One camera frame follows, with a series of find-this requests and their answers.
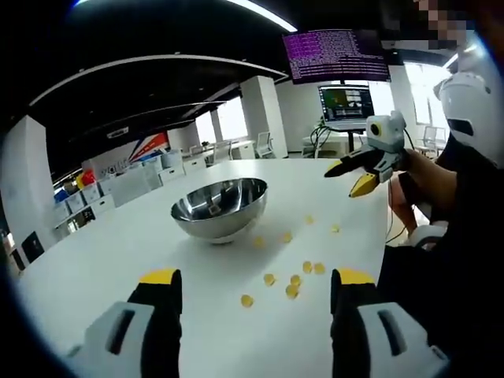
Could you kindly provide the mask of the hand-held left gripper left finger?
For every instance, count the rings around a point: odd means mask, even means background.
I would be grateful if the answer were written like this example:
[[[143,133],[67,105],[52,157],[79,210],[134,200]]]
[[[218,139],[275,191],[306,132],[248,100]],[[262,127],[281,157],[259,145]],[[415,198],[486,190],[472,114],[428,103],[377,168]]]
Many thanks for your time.
[[[68,364],[78,377],[178,377],[182,312],[181,271],[150,272],[93,321]]]

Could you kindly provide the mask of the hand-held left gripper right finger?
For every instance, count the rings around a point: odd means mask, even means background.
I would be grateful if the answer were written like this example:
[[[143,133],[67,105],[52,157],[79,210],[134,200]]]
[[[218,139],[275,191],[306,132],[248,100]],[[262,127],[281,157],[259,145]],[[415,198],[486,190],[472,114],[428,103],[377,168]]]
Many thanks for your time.
[[[384,302],[374,283],[331,276],[333,377],[443,377],[449,358],[399,304]]]

